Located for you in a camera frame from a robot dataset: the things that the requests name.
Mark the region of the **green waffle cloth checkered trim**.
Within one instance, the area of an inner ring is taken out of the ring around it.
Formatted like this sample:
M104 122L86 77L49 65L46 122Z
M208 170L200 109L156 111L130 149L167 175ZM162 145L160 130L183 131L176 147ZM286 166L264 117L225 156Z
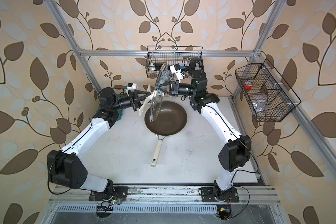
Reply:
M158 85L168 84L170 82L170 76L171 76L170 70L164 70L160 73L160 78L158 81Z

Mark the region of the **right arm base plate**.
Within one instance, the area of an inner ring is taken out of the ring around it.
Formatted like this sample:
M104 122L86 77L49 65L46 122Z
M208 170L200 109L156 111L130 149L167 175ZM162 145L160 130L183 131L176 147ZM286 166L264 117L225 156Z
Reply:
M221 191L219 187L202 187L198 192L204 203L228 203L228 200L232 203L239 202L239 195L234 187L225 191Z

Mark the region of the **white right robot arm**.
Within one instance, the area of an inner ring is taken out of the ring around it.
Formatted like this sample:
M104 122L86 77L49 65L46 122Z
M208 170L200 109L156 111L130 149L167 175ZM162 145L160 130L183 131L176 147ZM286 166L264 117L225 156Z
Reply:
M222 169L213 187L215 197L221 200L231 192L236 173L250 160L251 138L242 136L221 113L217 106L219 98L207 91L206 73L202 70L193 72L190 84L170 81L169 94L189 97L193 110L207 119L222 141L223 148L218 154Z

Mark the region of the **glass pot lid cream handle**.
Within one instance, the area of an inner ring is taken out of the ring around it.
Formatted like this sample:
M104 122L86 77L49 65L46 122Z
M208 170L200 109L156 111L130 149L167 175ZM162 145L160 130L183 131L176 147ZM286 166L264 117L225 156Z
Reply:
M161 70L158 73L158 77L156 79L154 91L151 93L151 95L145 99L150 99L150 109L149 109L149 121L154 122L156 118L158 117L158 113L160 111L163 97L165 95L165 92L167 91L166 88L169 86L168 84L158 85L158 81L160 78L160 73L164 71L165 65L161 68Z

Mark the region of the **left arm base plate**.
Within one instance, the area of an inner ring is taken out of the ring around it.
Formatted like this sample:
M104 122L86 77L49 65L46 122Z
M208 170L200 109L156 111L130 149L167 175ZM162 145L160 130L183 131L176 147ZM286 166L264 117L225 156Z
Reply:
M89 201L102 202L102 201L116 201L121 203L126 200L128 196L128 187L121 185L112 185L107 187L103 192L91 191Z

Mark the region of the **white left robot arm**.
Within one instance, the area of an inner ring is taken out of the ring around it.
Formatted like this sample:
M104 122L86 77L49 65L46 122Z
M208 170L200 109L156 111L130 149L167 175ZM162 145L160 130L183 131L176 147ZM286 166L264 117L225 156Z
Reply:
M68 145L47 155L48 183L106 195L114 193L112 180L89 173L83 160L95 142L116 123L119 110L133 108L143 113L153 97L152 92L140 91L132 86L125 91L127 95L122 98L111 87L99 92L100 109L89 125Z

